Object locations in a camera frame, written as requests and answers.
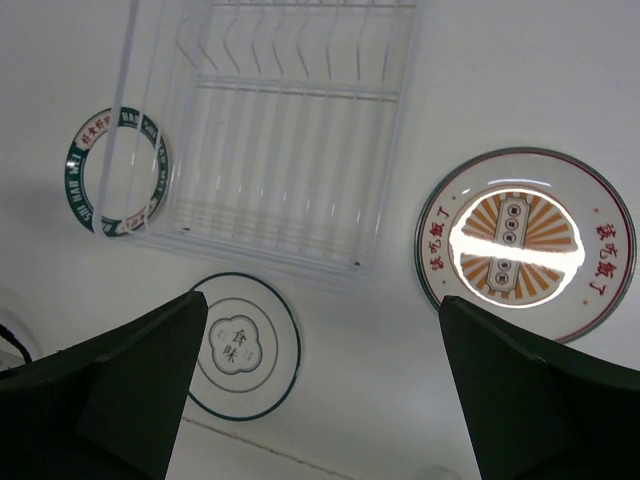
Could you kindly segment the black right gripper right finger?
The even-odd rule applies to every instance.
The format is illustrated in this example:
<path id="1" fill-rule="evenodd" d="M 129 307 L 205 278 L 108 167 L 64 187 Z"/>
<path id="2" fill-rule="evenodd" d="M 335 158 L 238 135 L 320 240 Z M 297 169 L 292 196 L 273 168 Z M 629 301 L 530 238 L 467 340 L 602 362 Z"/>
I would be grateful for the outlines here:
<path id="1" fill-rule="evenodd" d="M 638 478 L 638 371 L 458 296 L 438 317 L 482 478 Z"/>

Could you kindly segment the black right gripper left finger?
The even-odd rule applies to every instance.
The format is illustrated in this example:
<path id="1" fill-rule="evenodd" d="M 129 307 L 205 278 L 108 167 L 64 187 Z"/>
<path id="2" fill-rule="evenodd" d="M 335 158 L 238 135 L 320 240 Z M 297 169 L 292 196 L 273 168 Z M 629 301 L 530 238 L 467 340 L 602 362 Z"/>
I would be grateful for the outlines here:
<path id="1" fill-rule="evenodd" d="M 207 315 L 188 292 L 2 372 L 2 478 L 165 478 Z"/>

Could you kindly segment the white plate green line rim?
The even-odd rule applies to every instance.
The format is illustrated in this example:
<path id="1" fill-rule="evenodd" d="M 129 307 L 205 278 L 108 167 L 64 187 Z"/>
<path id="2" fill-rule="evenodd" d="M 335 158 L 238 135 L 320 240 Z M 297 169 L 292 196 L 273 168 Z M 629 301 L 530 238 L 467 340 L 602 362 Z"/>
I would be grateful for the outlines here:
<path id="1" fill-rule="evenodd" d="M 242 272 L 210 275 L 207 322 L 189 398 L 210 415 L 249 422 L 275 411 L 293 390 L 303 359 L 294 311 L 272 285 Z"/>

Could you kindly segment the orange sunburst red text plate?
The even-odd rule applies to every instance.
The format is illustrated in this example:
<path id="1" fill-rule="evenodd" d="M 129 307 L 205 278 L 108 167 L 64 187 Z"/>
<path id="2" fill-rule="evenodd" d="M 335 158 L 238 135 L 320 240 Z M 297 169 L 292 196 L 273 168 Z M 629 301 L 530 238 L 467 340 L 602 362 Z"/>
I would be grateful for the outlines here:
<path id="1" fill-rule="evenodd" d="M 637 253 L 614 186 L 575 157 L 530 146 L 452 169 L 427 197 L 414 235 L 417 278 L 434 308 L 458 296 L 561 343 L 621 305 Z"/>

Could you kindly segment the green rimmed text plate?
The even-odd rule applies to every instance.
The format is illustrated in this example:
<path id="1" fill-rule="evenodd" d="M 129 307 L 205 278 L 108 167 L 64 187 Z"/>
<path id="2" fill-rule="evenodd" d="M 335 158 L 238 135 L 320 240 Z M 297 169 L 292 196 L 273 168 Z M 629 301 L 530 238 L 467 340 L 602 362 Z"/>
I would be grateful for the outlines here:
<path id="1" fill-rule="evenodd" d="M 64 166 L 64 190 L 68 205 L 79 223 L 94 232 L 94 206 L 86 188 L 85 173 L 91 149 L 104 137 L 111 124 L 111 109 L 103 109 L 90 117 L 71 142 Z M 156 180 L 149 203 L 138 212 L 123 219 L 101 217 L 103 233 L 116 238 L 139 230 L 146 220 L 158 211 L 168 190 L 170 156 L 165 138 L 156 123 L 133 107 L 122 107 L 117 120 L 118 128 L 133 129 L 141 133 L 153 148 L 152 166 L 156 167 Z"/>

